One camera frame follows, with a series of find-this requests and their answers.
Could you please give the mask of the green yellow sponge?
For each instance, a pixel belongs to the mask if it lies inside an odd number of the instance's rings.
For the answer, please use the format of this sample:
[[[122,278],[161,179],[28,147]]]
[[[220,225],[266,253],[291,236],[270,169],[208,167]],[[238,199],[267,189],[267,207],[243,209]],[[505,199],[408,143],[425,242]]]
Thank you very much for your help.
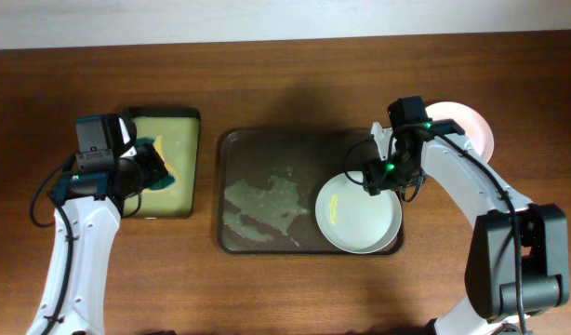
[[[158,135],[155,138],[151,138],[151,137],[142,137],[142,138],[138,138],[136,140],[136,144],[137,145],[142,145],[144,143],[150,143],[153,145],[154,149],[156,150],[157,153],[159,153],[160,157],[162,159],[164,159],[164,153],[162,150],[162,141],[163,141],[163,136],[162,135]],[[161,192],[163,190],[169,189],[171,187],[173,187],[176,184],[176,178],[175,176],[172,174],[172,171],[169,170],[168,174],[163,177],[160,181],[154,183],[153,185],[151,185],[149,187],[149,190],[151,192]]]

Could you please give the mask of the white plate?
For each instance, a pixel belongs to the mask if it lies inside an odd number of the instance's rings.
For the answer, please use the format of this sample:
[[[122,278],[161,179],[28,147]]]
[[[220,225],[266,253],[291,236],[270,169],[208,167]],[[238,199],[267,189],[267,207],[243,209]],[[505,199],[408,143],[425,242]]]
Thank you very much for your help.
[[[465,131],[473,148],[485,162],[494,152],[494,135],[485,119],[471,107],[453,101],[441,101],[429,105],[426,113],[432,120],[453,119]]]

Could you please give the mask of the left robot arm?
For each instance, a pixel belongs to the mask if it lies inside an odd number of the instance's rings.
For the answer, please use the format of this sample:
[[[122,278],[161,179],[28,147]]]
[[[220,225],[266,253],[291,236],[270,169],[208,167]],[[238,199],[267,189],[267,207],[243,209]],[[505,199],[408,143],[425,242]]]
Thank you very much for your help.
[[[54,207],[54,246],[31,334],[101,334],[113,241],[128,198],[167,176],[150,143],[122,114],[81,117],[79,148],[38,186]]]

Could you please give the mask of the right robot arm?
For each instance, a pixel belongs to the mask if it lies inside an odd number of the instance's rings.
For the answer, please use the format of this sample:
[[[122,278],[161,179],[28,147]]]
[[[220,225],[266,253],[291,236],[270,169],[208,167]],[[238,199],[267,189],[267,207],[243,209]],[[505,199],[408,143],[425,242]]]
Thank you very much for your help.
[[[526,319],[570,296],[568,228],[554,204],[537,205],[505,182],[453,119],[428,117],[420,96],[389,105],[374,126],[379,157],[362,167],[364,190],[401,193],[437,181],[472,227],[465,297],[431,320],[429,334],[526,334]]]

